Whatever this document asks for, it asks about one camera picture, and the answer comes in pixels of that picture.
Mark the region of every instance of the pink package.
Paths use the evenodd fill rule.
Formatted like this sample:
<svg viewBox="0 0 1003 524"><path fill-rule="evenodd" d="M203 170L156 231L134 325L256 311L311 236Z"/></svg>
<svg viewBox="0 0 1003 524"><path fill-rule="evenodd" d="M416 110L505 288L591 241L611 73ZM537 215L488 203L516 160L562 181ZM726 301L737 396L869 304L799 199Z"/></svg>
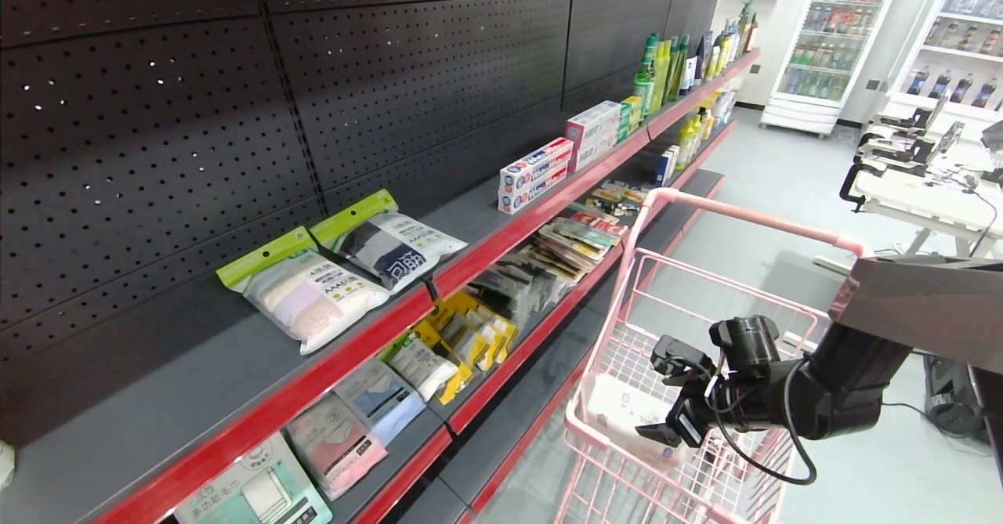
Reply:
<svg viewBox="0 0 1003 524"><path fill-rule="evenodd" d="M386 457L383 445L369 435L362 421L334 395L321 399L286 430L310 462L316 477L326 482L327 486L322 488L332 501Z"/></svg>

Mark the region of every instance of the white display cabinet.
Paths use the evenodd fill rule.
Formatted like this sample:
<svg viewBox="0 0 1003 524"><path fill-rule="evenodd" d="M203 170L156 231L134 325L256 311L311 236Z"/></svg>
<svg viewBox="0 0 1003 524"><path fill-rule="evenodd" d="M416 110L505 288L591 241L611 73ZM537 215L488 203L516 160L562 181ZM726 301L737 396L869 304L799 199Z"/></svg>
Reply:
<svg viewBox="0 0 1003 524"><path fill-rule="evenodd" d="M919 21L920 32L882 113L932 108L950 91L931 136L960 120L962 136L978 141L984 128L1003 118L1003 0L931 0Z"/></svg>
<svg viewBox="0 0 1003 524"><path fill-rule="evenodd" d="M830 135L891 0L808 0L760 125Z"/></svg>

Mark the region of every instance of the white table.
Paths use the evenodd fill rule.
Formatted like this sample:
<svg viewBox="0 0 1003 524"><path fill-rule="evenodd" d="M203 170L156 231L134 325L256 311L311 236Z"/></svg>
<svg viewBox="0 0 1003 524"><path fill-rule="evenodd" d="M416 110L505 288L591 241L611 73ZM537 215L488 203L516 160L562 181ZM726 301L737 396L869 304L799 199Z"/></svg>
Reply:
<svg viewBox="0 0 1003 524"><path fill-rule="evenodd" d="M906 255L918 253L932 231L952 236L957 256L964 258L986 257L996 241L1003 240L1003 191L999 186L980 182L975 189L980 199L965 193L963 185L956 183L964 183L966 175L979 177L979 170L988 167L989 156L981 147L954 147L931 163L927 178L888 170L878 159L864 163L885 172L880 177L858 174L853 192L866 198L861 210L921 227ZM846 265L821 256L814 263L842 274L850 272Z"/></svg>

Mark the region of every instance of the white wall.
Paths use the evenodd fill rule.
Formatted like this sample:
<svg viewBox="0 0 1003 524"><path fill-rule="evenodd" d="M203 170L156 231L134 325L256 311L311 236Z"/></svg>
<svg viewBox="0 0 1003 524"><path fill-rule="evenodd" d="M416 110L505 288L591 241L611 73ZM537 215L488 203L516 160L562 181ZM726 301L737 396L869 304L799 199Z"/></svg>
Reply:
<svg viewBox="0 0 1003 524"><path fill-rule="evenodd" d="M892 0L891 10L885 19L885 24L879 30L875 43L864 62L857 84L851 91L847 105L843 109L842 118L854 120L857 123L867 121L875 110L884 103L884 91L869 91L867 83L871 79L891 83L892 74L899 59L899 53L908 49L917 32L926 29L913 29L913 23L924 8L926 0ZM713 28L720 31L726 18L737 17L742 3L747 0L717 0L714 11ZM738 93L738 100L766 104L769 100L773 82L776 80L784 63L787 47L801 25L804 6L807 0L752 0L758 11L759 21L758 45L762 50L759 59L759 73L750 74L744 80L744 85Z"/></svg>

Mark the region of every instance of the pink shopping cart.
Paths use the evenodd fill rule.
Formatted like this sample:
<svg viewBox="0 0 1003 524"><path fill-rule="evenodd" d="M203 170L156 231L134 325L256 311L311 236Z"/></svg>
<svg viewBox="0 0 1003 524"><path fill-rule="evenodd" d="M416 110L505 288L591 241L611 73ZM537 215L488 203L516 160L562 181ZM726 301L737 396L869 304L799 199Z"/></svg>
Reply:
<svg viewBox="0 0 1003 524"><path fill-rule="evenodd" d="M852 239L675 189L652 190L636 225L644 223L657 200L689 204L826 242L857 256L868 255L867 248ZM813 347L809 340L817 340L827 327L826 315L819 310L637 248L640 232L640 228L631 229L625 242L610 310L583 381L590 374L593 380L603 373L612 375L668 407L675 402L678 387L663 384L662 375L650 362L660 334L707 348L713 322L761 314L776 323L782 334L779 352L790 357L806 343ZM673 468L656 469L634 455L635 450L621 447L586 423L583 384L576 388L566 412L565 441L576 453L576 462L557 522L762 524L778 520L784 482L748 464L719 430L712 430L687 460ZM727 438L756 463L776 473L790 472L792 442L786 430L728 432Z"/></svg>

